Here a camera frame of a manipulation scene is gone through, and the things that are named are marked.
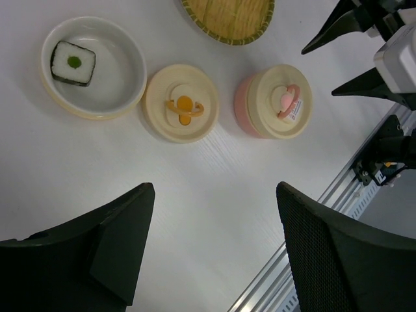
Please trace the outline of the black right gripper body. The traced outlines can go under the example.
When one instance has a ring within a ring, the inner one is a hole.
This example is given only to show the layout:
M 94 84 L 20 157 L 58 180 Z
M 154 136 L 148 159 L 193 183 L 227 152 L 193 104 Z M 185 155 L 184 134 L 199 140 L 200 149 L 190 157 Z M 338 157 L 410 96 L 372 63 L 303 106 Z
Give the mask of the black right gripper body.
M 415 1 L 354 1 L 354 32 L 388 41 L 402 26 L 415 21 Z

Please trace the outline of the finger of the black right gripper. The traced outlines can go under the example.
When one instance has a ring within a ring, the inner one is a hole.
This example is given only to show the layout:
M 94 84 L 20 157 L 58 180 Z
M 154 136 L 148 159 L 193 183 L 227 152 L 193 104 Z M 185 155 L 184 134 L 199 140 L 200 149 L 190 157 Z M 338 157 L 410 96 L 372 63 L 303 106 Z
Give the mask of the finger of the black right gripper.
M 338 1 L 321 30 L 303 48 L 301 54 L 310 53 L 344 34 L 361 32 L 362 29 L 359 22 L 361 13 L 361 7 L 357 6 L 353 1 Z
M 394 96 L 376 68 L 368 70 L 351 81 L 337 87 L 331 94 L 335 97 L 363 96 L 394 100 Z

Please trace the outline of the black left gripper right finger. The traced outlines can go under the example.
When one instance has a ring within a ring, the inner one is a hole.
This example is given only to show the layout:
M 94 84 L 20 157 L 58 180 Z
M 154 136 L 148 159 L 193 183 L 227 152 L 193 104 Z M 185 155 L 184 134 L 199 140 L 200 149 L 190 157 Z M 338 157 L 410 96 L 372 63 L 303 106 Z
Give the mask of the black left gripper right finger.
M 318 210 L 330 230 L 356 311 L 415 310 L 415 239 Z

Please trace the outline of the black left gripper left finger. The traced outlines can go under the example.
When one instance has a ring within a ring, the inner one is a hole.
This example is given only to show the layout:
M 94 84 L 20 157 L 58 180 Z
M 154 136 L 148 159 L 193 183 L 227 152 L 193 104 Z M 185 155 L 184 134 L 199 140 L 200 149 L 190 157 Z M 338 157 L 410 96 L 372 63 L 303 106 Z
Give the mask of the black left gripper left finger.
M 77 218 L 1 242 L 2 311 L 125 311 L 133 305 L 155 189 L 143 183 Z

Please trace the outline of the cream lid pink handle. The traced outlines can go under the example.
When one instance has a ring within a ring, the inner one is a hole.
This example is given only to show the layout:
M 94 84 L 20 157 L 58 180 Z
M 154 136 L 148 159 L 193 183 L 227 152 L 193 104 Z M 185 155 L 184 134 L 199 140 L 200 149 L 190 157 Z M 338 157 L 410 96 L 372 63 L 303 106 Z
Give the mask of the cream lid pink handle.
M 247 93 L 252 125 L 264 138 L 297 137 L 313 110 L 311 87 L 300 70 L 279 64 L 253 76 Z

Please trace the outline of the cream lid orange handle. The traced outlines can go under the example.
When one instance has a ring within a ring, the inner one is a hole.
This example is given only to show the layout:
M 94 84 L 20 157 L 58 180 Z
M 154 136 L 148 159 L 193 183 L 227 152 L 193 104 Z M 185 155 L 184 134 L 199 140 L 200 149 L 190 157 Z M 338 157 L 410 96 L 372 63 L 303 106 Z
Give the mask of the cream lid orange handle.
M 219 115 L 216 86 L 199 68 L 169 65 L 148 83 L 142 109 L 149 126 L 170 142 L 187 144 L 207 136 Z

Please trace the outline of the sushi roll piece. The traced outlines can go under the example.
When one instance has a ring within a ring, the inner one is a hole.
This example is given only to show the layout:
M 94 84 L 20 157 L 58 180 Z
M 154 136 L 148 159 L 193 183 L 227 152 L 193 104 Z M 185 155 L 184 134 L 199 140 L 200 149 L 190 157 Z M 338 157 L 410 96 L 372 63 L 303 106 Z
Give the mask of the sushi roll piece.
M 96 67 L 96 54 L 67 41 L 59 41 L 51 55 L 50 69 L 54 80 L 88 87 Z

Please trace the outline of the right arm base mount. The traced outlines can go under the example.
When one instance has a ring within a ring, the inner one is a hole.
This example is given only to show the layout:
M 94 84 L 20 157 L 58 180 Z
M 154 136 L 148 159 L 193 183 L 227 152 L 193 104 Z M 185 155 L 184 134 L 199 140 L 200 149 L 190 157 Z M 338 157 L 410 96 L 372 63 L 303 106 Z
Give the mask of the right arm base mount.
M 403 167 L 382 178 L 376 177 L 382 168 L 391 167 L 393 164 L 402 164 Z M 404 170 L 414 170 L 415 131 L 405 135 L 398 116 L 388 116 L 358 154 L 352 169 L 363 185 L 375 182 L 379 187 L 390 183 Z

